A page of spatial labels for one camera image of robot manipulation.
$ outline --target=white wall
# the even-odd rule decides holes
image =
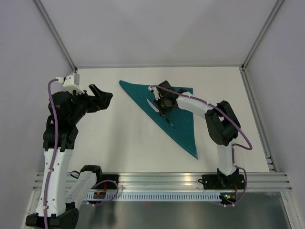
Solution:
[[[75,64],[242,64],[276,0],[42,0]]]
[[[271,140],[305,216],[305,1],[286,1],[247,68]]]
[[[21,226],[43,166],[47,83],[69,71],[32,1],[0,1],[1,228]]]

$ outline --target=teal cloth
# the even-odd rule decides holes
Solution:
[[[185,149],[190,155],[198,159],[194,136],[194,119],[191,112],[173,109],[165,116],[172,124],[171,126],[164,117],[155,112],[147,103],[150,100],[157,106],[154,100],[154,94],[148,91],[149,85],[133,84],[120,80],[120,86],[124,91],[139,105],[142,110],[178,145]],[[175,90],[184,88],[190,93],[193,93],[192,88],[174,87]]]

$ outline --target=purple cable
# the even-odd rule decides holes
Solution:
[[[233,165],[234,165],[236,168],[241,169],[241,170],[244,172],[244,181],[245,181],[244,191],[243,191],[242,195],[240,196],[240,198],[234,203],[234,204],[237,204],[237,203],[244,197],[244,194],[245,194],[245,192],[246,192],[246,190],[247,190],[248,179],[247,179],[247,172],[246,172],[246,170],[245,170],[244,168],[242,168],[242,167],[237,166],[236,163],[235,163],[234,146],[241,147],[241,148],[243,148],[243,149],[245,149],[245,150],[252,150],[253,147],[252,147],[252,144],[251,144],[250,140],[247,138],[247,136],[244,134],[244,132],[241,130],[241,128],[239,128],[238,125],[237,125],[229,116],[227,116],[221,109],[219,109],[217,106],[214,106],[213,104],[210,104],[210,103],[208,103],[207,101],[205,101],[205,100],[203,100],[203,99],[200,99],[200,98],[197,98],[197,97],[194,97],[194,96],[188,96],[188,95],[185,95],[185,94],[180,94],[180,93],[174,92],[174,91],[172,91],[172,90],[169,90],[169,89],[167,89],[167,88],[160,87],[160,86],[158,86],[158,85],[153,85],[153,86],[151,86],[151,87],[157,87],[157,88],[160,88],[160,89],[162,89],[162,90],[164,90],[164,91],[171,92],[171,93],[176,94],[176,95],[181,96],[181,97],[194,99],[194,100],[200,101],[200,102],[202,102],[202,103],[204,103],[204,104],[206,104],[206,105],[208,105],[208,106],[214,108],[214,109],[217,110],[219,113],[221,113],[222,116],[223,116],[226,120],[228,120],[228,121],[237,129],[237,131],[243,136],[243,138],[245,139],[245,141],[246,141],[247,144],[249,145],[248,147],[243,146],[243,145],[238,144],[238,143],[233,143],[233,144],[232,144],[232,162],[233,162]],[[233,206],[233,204],[226,205],[226,207],[232,207],[232,206]]]
[[[58,148],[58,120],[57,120],[57,114],[56,114],[56,109],[55,109],[55,105],[54,105],[54,101],[53,101],[53,97],[52,97],[52,93],[51,93],[51,84],[53,82],[58,81],[58,79],[53,79],[48,83],[48,94],[49,94],[49,99],[50,99],[50,103],[52,106],[52,111],[53,111],[53,116],[54,116],[54,124],[55,124],[55,143],[54,143],[54,151],[53,151],[53,156],[52,156],[52,160],[51,160],[51,164],[49,167],[49,170],[53,169],[54,163],[55,163],[55,158],[56,158],[56,154],[57,154],[57,148]],[[43,193],[43,206],[47,206],[48,204],[48,189],[49,189],[49,183],[50,183],[50,177],[51,177],[51,171],[48,172],[47,174],[47,178],[46,178],[46,184],[44,186],[44,193]],[[45,229],[49,229],[49,225],[48,225],[48,209],[45,208],[43,210],[43,220],[44,220],[44,227]]]
[[[111,201],[113,201],[115,198],[117,198],[117,196],[118,196],[118,193],[119,193],[119,186],[118,186],[118,184],[117,184],[116,182],[114,182],[113,180],[103,180],[103,181],[101,181],[101,182],[95,184],[91,189],[94,189],[94,188],[97,187],[98,185],[103,184],[103,183],[105,183],[105,182],[110,182],[110,183],[115,184],[115,186],[116,186],[116,193],[115,193],[114,197],[112,197],[110,200],[108,200],[108,201],[106,201],[106,202],[99,203],[99,204],[95,204],[95,206],[108,204],[108,203],[110,203]]]

